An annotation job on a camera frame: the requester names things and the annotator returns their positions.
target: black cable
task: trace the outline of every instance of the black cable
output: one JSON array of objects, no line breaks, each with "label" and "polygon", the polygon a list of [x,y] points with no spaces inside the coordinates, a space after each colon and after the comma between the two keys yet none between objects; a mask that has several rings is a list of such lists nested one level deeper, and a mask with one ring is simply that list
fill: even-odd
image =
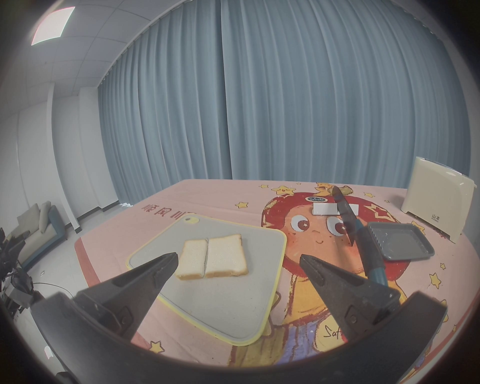
[{"label": "black cable", "polygon": [[57,287],[57,288],[64,289],[64,290],[66,290],[68,293],[70,293],[70,291],[69,291],[67,288],[64,288],[64,287],[61,287],[61,286],[59,286],[59,285],[55,285],[55,284],[50,284],[50,283],[33,283],[33,284],[34,284],[34,285],[35,285],[35,284],[45,284],[45,285],[51,285],[51,286],[54,286],[54,287]]}]

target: blue curtain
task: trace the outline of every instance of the blue curtain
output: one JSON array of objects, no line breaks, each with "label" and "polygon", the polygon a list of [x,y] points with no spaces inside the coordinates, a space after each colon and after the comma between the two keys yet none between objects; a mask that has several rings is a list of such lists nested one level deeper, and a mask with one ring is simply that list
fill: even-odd
[{"label": "blue curtain", "polygon": [[183,179],[231,179],[220,26],[220,1],[184,4],[143,33],[99,87],[120,201]]},{"label": "blue curtain", "polygon": [[443,43],[385,0],[196,0],[150,27],[99,88],[114,185],[185,178],[407,187],[415,156],[468,174]]}]

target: ceiling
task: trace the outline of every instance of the ceiling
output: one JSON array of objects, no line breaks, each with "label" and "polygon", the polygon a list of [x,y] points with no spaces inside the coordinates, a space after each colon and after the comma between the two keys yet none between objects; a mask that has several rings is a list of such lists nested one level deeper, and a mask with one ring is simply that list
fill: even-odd
[{"label": "ceiling", "polygon": [[112,62],[151,20],[180,0],[65,0],[75,6],[61,37],[31,46],[29,36],[0,85],[0,121],[54,97],[97,86]]}]

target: blue knife handle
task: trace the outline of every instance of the blue knife handle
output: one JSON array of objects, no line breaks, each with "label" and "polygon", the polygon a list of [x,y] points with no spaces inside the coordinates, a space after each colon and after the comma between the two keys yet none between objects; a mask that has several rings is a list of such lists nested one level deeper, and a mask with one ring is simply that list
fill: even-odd
[{"label": "blue knife handle", "polygon": [[378,249],[378,243],[369,229],[364,227],[359,219],[355,222],[355,240],[367,278],[375,283],[388,286],[384,259]]}]

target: tiled floor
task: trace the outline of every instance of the tiled floor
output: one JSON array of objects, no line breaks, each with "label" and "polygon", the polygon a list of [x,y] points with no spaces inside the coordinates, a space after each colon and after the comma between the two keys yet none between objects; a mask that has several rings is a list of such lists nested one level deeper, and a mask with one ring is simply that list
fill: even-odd
[{"label": "tiled floor", "polygon": [[[58,291],[64,292],[67,296],[70,296],[70,294],[75,295],[79,290],[87,288],[87,283],[80,269],[77,254],[75,253],[74,244],[80,236],[125,209],[127,208],[116,205],[106,212],[94,212],[80,222],[82,231],[78,234],[70,228],[67,232],[68,239],[50,251],[28,271],[28,274],[34,282],[35,290],[39,291],[44,297],[48,297]],[[45,284],[35,284],[39,282],[54,284],[63,289]],[[37,358],[45,364],[53,374],[64,371],[55,356],[49,359],[47,358],[45,353],[47,343],[40,334],[30,314],[30,310],[24,310],[21,314],[17,312],[14,322]]]}]

